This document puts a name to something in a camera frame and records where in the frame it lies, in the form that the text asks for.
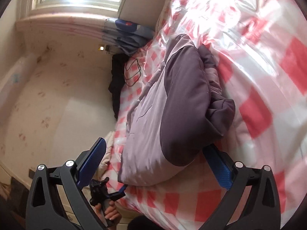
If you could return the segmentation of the person's left hand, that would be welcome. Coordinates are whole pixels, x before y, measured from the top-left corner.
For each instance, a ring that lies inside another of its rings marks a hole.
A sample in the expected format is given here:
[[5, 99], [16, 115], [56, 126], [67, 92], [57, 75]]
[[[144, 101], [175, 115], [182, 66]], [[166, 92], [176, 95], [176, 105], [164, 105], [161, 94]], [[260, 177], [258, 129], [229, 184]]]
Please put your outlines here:
[[113, 225], [111, 227], [108, 227], [108, 229], [116, 229], [116, 226], [119, 224], [120, 220], [122, 219], [122, 215], [117, 210], [114, 201], [109, 202], [109, 207], [105, 210], [105, 213], [102, 212], [102, 205], [97, 204], [95, 206], [95, 212], [101, 221], [104, 221], [104, 219], [108, 219], [113, 222]]

